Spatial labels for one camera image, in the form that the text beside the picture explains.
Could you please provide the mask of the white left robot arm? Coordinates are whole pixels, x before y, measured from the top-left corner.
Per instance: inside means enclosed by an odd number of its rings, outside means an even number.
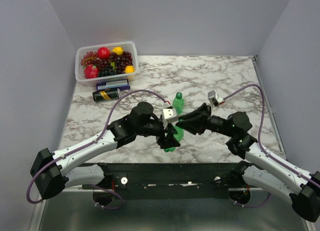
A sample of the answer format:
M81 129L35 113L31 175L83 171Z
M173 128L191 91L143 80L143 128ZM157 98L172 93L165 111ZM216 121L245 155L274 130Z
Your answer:
M164 108L162 114L156 116L150 103L139 102L128 115L108 124L87 140L54 152L48 148L40 150L30 169L30 184L36 185L43 200L57 196L70 186L93 184L101 189L107 188L111 182L108 173L83 170L75 173L74 170L98 155L133 142L137 136L155 137L161 149L179 147L173 126L178 119L177 111L172 107Z

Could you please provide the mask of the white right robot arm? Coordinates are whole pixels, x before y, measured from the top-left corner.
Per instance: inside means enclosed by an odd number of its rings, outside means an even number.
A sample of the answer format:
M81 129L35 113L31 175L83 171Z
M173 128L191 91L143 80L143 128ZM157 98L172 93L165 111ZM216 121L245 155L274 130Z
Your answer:
M283 199L301 218L316 222L320 217L320 173L311 173L266 149L248 131L252 128L245 112L226 119L212 115L211 107L198 109L179 118L179 128L201 135L206 130L229 137L228 150L244 160L245 167L230 174L230 182L241 187L252 185Z

